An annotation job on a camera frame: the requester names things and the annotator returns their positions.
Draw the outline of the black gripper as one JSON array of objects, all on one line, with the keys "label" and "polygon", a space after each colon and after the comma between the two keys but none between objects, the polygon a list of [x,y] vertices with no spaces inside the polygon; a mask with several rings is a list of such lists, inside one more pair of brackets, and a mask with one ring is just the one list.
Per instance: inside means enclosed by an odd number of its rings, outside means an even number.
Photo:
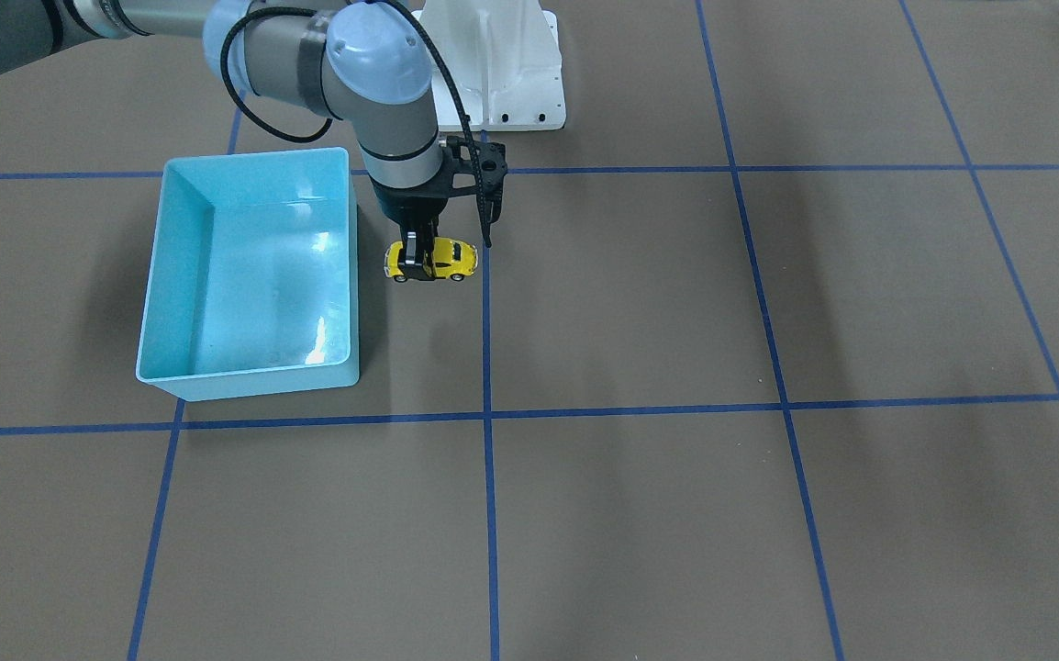
[{"label": "black gripper", "polygon": [[415,187],[391,187],[373,179],[372,189],[387,218],[400,227],[399,275],[405,280],[437,280],[434,248],[439,214],[453,197],[453,184],[429,181]]}]

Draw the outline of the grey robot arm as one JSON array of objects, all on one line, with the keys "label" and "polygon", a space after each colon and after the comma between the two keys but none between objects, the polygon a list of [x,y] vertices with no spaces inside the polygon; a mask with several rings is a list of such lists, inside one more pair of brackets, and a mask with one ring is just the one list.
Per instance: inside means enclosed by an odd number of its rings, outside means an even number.
[{"label": "grey robot arm", "polygon": [[250,97],[351,124],[375,195],[399,227],[394,279],[437,279],[438,217],[451,156],[433,97],[434,54],[396,1],[0,1],[0,74],[73,46],[148,35],[198,38],[212,73],[252,124],[295,145]]}]

